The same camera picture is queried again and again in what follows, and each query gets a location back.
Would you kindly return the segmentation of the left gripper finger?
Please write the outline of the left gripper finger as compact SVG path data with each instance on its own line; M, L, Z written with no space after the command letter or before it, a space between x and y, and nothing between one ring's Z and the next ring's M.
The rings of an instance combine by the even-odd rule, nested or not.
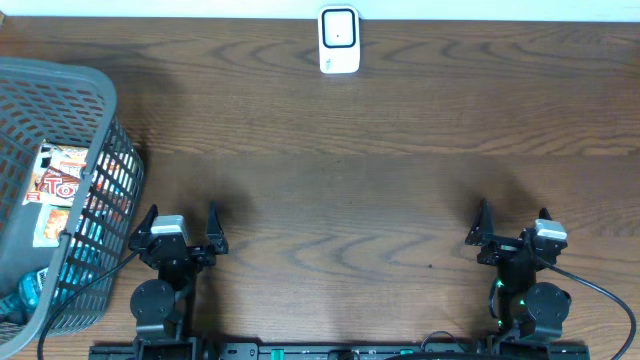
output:
M217 206L215 202L209 203L206 236L212 244L220 244L224 240L224 231L222 230L219 222Z
M145 241L151 235L151 227L157 216L158 208L155 204L153 204L147 211L142 222L131 233L130 240Z

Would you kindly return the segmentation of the chocolate bar wrapper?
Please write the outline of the chocolate bar wrapper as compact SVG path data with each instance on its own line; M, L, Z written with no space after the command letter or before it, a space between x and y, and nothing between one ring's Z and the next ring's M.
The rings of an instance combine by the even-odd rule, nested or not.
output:
M79 178L54 167L48 167L40 173L34 171L22 204L41 203L71 207L80 182Z

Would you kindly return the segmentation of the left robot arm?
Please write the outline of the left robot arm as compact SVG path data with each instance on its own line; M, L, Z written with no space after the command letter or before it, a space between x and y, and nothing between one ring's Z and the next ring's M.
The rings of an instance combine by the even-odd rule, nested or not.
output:
M205 245L190 245L185 218L153 205L129 238L129 249L157 272L133 292L136 359L215 359L215 346L191 331L197 277L229 251L215 203L209 205Z

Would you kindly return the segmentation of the blue Listerine mouthwash bottle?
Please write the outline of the blue Listerine mouthwash bottle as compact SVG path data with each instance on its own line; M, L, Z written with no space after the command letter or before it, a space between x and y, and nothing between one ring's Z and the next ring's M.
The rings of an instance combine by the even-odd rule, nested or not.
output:
M25 325L35 312L46 282L47 268L22 276L14 290L1 298L1 320Z

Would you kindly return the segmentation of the cream snack bag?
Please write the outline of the cream snack bag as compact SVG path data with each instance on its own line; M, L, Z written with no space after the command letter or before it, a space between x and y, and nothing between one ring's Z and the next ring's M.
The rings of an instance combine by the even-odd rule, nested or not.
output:
M88 149L72 145L43 142L40 146L37 167L46 170L54 168L66 174L79 177L86 168Z

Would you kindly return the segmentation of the small orange box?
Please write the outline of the small orange box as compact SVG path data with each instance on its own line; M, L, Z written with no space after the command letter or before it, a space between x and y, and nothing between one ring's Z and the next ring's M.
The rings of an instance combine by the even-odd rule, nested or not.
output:
M33 247L58 247L59 234L65 230L69 215L69 208L44 204L34 228Z

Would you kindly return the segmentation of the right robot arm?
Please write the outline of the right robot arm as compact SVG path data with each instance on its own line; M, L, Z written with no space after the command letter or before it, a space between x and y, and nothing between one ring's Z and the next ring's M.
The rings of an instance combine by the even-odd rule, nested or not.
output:
M537 273L556 263L567 238L563 225L545 208L519 236L498 235L489 202L480 201L465 243L480 248L478 263L497 269L489 312L499 330L487 340L489 353L505 355L509 346L548 351L550 343L561 337L571 296L552 283L538 281Z

